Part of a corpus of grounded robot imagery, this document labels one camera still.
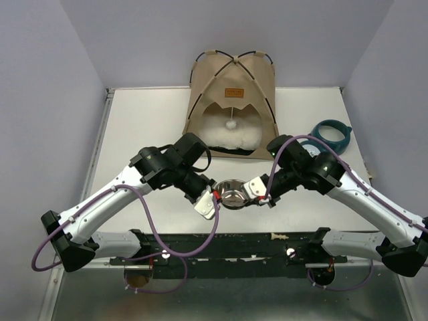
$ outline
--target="reflective floor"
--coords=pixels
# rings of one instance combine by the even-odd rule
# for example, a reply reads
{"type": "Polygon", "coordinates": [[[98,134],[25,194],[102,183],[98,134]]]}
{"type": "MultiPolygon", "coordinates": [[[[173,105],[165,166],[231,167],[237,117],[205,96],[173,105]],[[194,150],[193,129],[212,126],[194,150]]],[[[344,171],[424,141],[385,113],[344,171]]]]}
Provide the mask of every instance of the reflective floor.
{"type": "MultiPolygon", "coordinates": [[[[367,267],[341,267],[332,284],[359,283],[367,267]]],[[[167,289],[177,280],[154,280],[167,289]]],[[[411,320],[396,274],[375,267],[352,292],[327,292],[287,278],[188,280],[172,294],[125,291],[123,272],[82,269],[64,274],[53,320],[411,320]]]]}

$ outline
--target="metal dish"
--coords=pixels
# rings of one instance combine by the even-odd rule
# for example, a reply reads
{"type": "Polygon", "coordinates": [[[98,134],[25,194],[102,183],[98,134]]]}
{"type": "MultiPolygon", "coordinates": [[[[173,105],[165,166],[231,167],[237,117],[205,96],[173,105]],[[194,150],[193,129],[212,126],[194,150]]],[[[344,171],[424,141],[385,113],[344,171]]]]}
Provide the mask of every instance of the metal dish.
{"type": "Polygon", "coordinates": [[[221,196],[221,204],[227,209],[241,209],[248,202],[243,190],[244,181],[239,179],[227,179],[214,186],[221,196]]]}

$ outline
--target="metal bowl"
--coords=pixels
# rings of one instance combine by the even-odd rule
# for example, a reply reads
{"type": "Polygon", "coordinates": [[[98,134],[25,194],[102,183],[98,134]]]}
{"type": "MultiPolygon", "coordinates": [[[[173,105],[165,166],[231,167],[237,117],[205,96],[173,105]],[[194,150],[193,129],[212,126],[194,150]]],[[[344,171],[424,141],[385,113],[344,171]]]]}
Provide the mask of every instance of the metal bowl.
{"type": "Polygon", "coordinates": [[[241,209],[248,202],[243,190],[244,181],[239,179],[227,179],[214,186],[220,196],[221,204],[227,209],[241,209]]]}

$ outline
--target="white wall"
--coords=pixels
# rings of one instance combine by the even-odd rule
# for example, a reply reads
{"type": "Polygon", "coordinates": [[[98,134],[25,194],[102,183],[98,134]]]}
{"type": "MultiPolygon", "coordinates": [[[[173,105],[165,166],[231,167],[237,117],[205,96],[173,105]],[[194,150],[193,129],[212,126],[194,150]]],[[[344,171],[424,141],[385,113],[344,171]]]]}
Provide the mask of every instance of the white wall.
{"type": "Polygon", "coordinates": [[[37,320],[40,216],[78,200],[105,91],[58,0],[2,1],[0,43],[0,320],[37,320]]]}
{"type": "Polygon", "coordinates": [[[188,85],[207,49],[268,52],[278,86],[344,86],[393,0],[61,0],[104,85],[188,85]]]}
{"type": "MultiPolygon", "coordinates": [[[[374,186],[428,217],[428,1],[395,0],[345,87],[374,186]]],[[[425,314],[428,271],[415,279],[425,314]]]]}

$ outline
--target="cat tent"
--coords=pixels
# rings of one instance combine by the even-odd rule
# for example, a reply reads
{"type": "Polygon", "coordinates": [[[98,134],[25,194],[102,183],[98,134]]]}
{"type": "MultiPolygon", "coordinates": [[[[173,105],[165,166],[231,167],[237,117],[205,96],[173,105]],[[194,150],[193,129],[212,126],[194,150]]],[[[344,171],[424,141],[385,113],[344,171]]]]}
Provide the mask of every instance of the cat tent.
{"type": "Polygon", "coordinates": [[[193,64],[190,85],[183,134],[199,136],[213,156],[272,159],[266,146],[278,136],[275,70],[266,53],[206,51],[193,64]]]}

